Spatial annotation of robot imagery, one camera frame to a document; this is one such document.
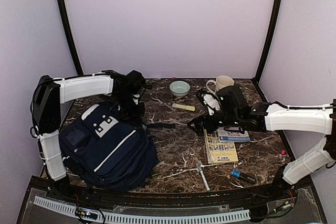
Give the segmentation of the yellow paperback book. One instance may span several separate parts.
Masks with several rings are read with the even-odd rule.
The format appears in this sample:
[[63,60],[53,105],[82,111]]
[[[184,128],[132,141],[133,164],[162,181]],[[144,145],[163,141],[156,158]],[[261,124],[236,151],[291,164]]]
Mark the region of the yellow paperback book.
[[235,143],[227,139],[223,130],[213,133],[204,130],[204,139],[209,164],[238,162]]

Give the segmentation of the navy blue student backpack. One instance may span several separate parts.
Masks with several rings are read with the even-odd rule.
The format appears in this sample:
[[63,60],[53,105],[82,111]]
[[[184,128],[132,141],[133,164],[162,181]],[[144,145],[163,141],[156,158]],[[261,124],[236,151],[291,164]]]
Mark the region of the navy blue student backpack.
[[59,134],[62,161],[94,186],[130,191],[146,184],[159,163],[142,116],[126,117],[116,103],[92,105]]

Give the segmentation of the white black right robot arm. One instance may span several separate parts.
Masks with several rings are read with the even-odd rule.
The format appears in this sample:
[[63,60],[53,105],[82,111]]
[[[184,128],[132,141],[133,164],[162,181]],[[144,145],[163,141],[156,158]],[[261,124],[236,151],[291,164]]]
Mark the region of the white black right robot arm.
[[204,114],[188,122],[197,135],[213,133],[218,128],[236,127],[242,132],[303,131],[321,133],[323,138],[298,159],[279,168],[268,195],[280,199],[288,186],[335,161],[335,104],[290,106],[278,102],[252,106],[223,106],[213,114]]

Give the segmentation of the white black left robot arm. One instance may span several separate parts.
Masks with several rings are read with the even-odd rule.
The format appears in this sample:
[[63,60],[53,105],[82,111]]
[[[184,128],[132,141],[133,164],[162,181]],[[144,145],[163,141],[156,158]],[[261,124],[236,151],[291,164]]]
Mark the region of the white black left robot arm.
[[62,104],[93,95],[110,95],[116,98],[122,115],[126,119],[133,119],[144,114],[141,98],[145,90],[151,88],[136,70],[127,75],[104,70],[78,77],[42,76],[34,91],[30,112],[35,131],[33,137],[39,139],[42,160],[51,178],[58,181],[66,177],[59,145]]

